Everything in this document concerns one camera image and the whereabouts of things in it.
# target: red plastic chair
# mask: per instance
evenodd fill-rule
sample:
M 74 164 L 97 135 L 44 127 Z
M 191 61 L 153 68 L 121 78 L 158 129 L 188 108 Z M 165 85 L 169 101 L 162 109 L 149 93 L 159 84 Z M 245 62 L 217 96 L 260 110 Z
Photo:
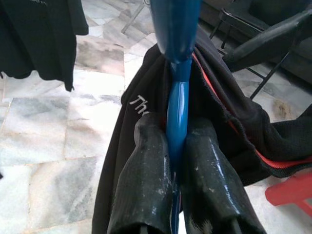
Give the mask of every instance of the red plastic chair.
M 274 206 L 294 203 L 312 217 L 312 172 L 297 174 L 285 182 L 269 187 L 265 191 L 267 200 Z

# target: black jacket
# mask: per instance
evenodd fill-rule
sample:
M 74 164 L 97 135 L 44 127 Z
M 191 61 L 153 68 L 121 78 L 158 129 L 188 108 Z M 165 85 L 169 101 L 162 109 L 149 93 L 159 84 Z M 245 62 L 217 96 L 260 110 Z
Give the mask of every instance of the black jacket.
M 87 35 L 81 0 L 0 0 L 0 72 L 73 88 L 76 35 Z
M 136 122 L 145 111 L 159 113 L 165 122 L 170 86 L 170 65 L 155 45 L 121 99 L 98 186 L 93 234 L 107 232 L 118 178 L 135 148 Z M 271 124 L 261 106 L 243 95 L 201 29 L 193 54 L 189 103 L 190 118 L 212 121 L 220 149 L 244 185 L 312 166 L 312 106 L 297 120 Z

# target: marble floor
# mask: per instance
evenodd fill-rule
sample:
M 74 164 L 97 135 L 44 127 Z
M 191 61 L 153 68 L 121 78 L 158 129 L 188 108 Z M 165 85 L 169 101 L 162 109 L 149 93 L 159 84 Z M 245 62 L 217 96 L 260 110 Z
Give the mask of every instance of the marble floor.
M 82 0 L 90 34 L 77 38 L 75 91 L 66 92 L 59 81 L 43 81 L 37 72 L 23 80 L 0 79 L 1 234 L 91 233 L 120 97 L 156 43 L 148 8 L 121 33 L 140 2 Z M 219 46 L 220 35 L 213 41 Z M 255 69 L 266 73 L 269 68 Z M 234 76 L 247 96 L 261 81 L 246 70 Z M 271 121 L 294 119 L 312 103 L 312 92 L 278 72 L 255 101 Z M 266 201 L 265 189 L 277 181 L 270 177 L 246 187 L 267 233 L 310 234 L 312 219 L 300 209 Z M 180 233 L 186 233 L 183 214 Z

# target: red lining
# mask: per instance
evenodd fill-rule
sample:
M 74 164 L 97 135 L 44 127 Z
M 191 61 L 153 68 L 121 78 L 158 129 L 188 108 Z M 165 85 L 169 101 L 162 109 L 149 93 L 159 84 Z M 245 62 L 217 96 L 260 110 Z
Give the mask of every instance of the red lining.
M 215 89 L 213 88 L 208 76 L 206 75 L 204 69 L 202 68 L 201 64 L 198 61 L 198 58 L 196 57 L 195 53 L 193 53 L 193 58 L 194 60 L 197 62 L 198 66 L 201 69 L 202 75 L 205 79 L 205 81 L 207 82 L 208 86 L 211 88 L 211 90 L 213 91 L 213 93 L 216 95 L 216 97 L 220 100 L 218 94 L 216 93 Z M 239 134 L 238 130 L 236 129 L 236 127 L 234 126 L 234 124 L 229 121 L 229 125 L 236 131 L 237 134 Z M 285 169 L 285 168 L 289 168 L 295 165 L 299 165 L 299 164 L 304 164 L 304 163 L 312 163 L 312 156 L 309 156 L 306 159 L 300 160 L 300 161 L 288 161 L 288 162 L 277 162 L 277 161 L 272 161 L 266 157 L 264 157 L 257 149 L 255 150 L 256 153 L 258 154 L 258 156 L 269 166 L 273 167 L 273 168 L 277 168 L 277 169 Z

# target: blue plastic hanger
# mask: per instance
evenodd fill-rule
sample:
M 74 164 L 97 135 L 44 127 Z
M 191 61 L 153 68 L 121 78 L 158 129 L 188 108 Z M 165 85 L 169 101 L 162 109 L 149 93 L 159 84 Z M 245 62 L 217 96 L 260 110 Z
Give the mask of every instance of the blue plastic hanger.
M 166 135 L 173 177 L 172 233 L 178 233 L 180 189 L 178 165 L 187 134 L 189 79 L 201 0 L 151 0 L 158 47 L 171 62 L 173 84 Z

